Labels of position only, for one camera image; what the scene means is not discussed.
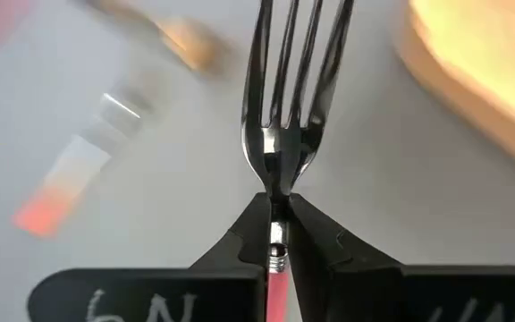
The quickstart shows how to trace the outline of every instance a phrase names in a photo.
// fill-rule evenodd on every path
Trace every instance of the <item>silver fork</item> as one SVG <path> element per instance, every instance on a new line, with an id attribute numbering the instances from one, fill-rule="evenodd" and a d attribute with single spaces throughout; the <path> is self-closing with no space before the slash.
<path id="1" fill-rule="evenodd" d="M 261 115 L 272 4 L 273 0 L 262 0 L 257 17 L 243 98 L 241 140 L 244 155 L 264 184 L 272 202 L 284 204 L 293 185 L 311 164 L 321 144 L 347 38 L 353 0 L 342 0 L 335 16 L 311 110 L 303 128 L 300 126 L 301 105 L 323 0 L 315 0 L 313 5 L 291 100 L 289 120 L 286 124 L 282 124 L 283 92 L 299 7 L 299 0 L 291 1 L 275 76 L 269 122 L 262 126 Z"/>

